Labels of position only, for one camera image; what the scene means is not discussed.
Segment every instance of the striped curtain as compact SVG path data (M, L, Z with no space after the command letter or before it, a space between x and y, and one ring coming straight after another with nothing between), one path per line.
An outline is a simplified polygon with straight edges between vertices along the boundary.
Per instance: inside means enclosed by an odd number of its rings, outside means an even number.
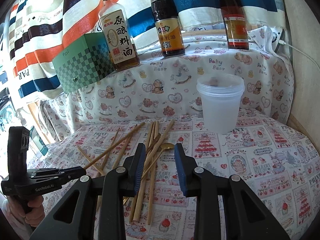
M137 48L157 42L150 0L114 0L129 18ZM218 0L173 0L182 28L222 22ZM282 0L241 0L249 24L285 26ZM102 0L17 0L9 26L11 68L26 102L56 98L63 92L52 59L88 32L100 32Z

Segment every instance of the hand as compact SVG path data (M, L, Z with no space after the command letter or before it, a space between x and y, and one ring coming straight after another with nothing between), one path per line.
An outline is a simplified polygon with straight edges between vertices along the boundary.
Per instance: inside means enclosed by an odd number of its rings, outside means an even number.
M42 205L43 200L42 196L38 196L34 200L30 200L28 202L28 206L32 208L32 211L25 214L21 204L15 198L8 197L10 210L13 216L20 222L24 219L26 223L32 227L37 227L45 217Z

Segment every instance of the white plastic cup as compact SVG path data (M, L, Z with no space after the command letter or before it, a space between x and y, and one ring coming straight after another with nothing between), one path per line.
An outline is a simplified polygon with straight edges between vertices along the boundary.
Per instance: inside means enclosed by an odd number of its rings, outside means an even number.
M232 74L203 76L198 79L197 90L202 100L204 125L209 131L225 134L236 128L245 90L241 77Z

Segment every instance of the spoon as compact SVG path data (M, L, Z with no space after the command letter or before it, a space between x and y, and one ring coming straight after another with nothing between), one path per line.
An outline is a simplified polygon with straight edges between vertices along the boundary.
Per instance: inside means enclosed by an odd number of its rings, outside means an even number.
M153 163L151 163L151 165L149 166L149 168L143 173L141 180L143 180L143 178L148 174L148 171L150 171L150 169L152 168L153 165L155 165L156 161L159 159L159 157L161 156L161 154L166 151L166 150L171 150L174 149L174 144L172 143L163 143L160 145L161 148L161 152L158 155L158 157L153 161Z

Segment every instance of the charging cable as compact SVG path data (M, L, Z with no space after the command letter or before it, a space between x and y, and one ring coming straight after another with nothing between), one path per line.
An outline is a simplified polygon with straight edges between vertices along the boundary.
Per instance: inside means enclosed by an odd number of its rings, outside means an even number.
M301 50L295 48L294 46L291 46L290 44L286 43L285 41L279 40L279 43L280 43L281 45L287 45L287 46L295 49L296 51L300 52L301 54L305 55L307 58L309 58L309 59L318 67L318 69L319 69L319 71L320 71L320 66L319 66L319 65L317 64L317 62L316 62L313 58L311 58L309 55L307 55L306 53L302 52Z

